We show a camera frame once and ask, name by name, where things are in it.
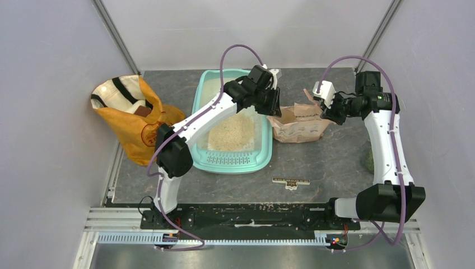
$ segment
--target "gray speckled mat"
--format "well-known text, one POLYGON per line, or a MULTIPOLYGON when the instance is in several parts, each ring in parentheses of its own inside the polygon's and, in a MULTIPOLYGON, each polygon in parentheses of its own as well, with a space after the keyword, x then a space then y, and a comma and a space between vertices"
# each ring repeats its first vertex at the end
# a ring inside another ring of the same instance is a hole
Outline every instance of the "gray speckled mat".
MULTIPOLYGON (((283 69, 279 79, 281 105, 309 101, 302 89, 312 89, 323 68, 283 69)), ((203 70, 147 71, 145 80, 166 104, 190 115, 203 70)), ((350 68, 334 68, 328 81, 337 91, 354 91, 350 68)), ((362 165, 370 149, 367 130, 361 119, 347 119, 343 126, 331 124, 316 142, 284 144, 273 141, 271 162, 251 174, 212 174, 192 168, 183 178, 178 193, 180 203, 327 202, 331 197, 354 197, 372 185, 373 175, 362 165), (273 177, 309 179, 310 185, 286 190, 272 183, 273 177)), ((136 203, 154 195, 157 178, 148 178, 146 168, 124 155, 119 171, 114 203, 136 203)))

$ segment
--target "orange bag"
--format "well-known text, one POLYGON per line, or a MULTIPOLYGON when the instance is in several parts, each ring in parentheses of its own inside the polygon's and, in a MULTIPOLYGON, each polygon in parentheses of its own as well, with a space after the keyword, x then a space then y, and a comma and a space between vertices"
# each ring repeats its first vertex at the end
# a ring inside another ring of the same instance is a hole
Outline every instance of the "orange bag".
POLYGON ((127 157, 140 165, 152 158, 158 126, 171 126, 185 118, 178 108, 162 104, 139 75, 107 80, 94 89, 91 104, 117 135, 127 157))

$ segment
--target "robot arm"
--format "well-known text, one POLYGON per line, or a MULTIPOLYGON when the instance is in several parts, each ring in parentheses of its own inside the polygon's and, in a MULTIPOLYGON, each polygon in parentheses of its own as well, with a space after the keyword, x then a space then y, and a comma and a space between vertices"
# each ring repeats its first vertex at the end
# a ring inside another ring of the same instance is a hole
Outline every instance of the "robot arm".
POLYGON ((159 202, 166 214, 176 208, 181 178, 193 165, 189 148, 217 123, 250 106, 254 106, 259 114, 277 117, 282 115, 279 105, 280 89, 277 87, 278 75, 278 69, 267 70, 262 66, 254 66, 247 76, 224 85, 224 93, 216 105, 213 104, 220 94, 183 121, 172 127, 163 124, 158 128, 156 147, 169 138, 174 130, 184 130, 157 156, 159 171, 164 175, 160 193, 157 190, 153 200, 157 210, 160 210, 159 202), (210 106, 211 109, 206 114, 199 116, 210 106))
MULTIPOLYGON (((379 72, 361 72, 356 76, 356 94, 352 98, 343 98, 331 82, 324 81, 317 92, 315 84, 314 98, 320 100, 323 109, 322 118, 342 125, 347 117, 361 117, 368 130, 374 159, 373 186, 360 192, 354 198, 334 200, 334 213, 338 217, 360 220, 399 222, 401 217, 401 187, 398 169, 394 157, 390 132, 392 96, 383 93, 380 87, 379 72)), ((406 221, 413 215, 425 199, 425 190, 415 187, 404 158, 399 135, 399 104, 396 103, 394 118, 395 142, 401 164, 406 190, 406 221)))

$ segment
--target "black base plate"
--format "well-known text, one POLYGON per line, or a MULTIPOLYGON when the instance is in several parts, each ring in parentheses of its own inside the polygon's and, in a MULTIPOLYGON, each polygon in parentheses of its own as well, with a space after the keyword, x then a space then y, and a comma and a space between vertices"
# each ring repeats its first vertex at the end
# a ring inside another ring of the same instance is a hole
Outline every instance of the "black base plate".
MULTIPOLYGON (((167 216, 205 240, 315 239, 315 230, 343 230, 345 223, 350 230, 360 229, 359 223, 329 212, 328 203, 195 203, 178 204, 167 216), (252 222, 267 226, 241 226, 252 222)), ((173 229, 154 207, 143 212, 140 228, 173 229)))

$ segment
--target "uncooked rice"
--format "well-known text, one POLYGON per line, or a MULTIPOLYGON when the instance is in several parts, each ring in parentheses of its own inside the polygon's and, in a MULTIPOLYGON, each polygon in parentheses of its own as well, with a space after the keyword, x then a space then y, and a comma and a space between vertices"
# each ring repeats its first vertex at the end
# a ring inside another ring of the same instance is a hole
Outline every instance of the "uncooked rice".
POLYGON ((251 117, 236 114, 209 132, 208 143, 215 151, 241 151, 254 139, 254 121, 251 117))

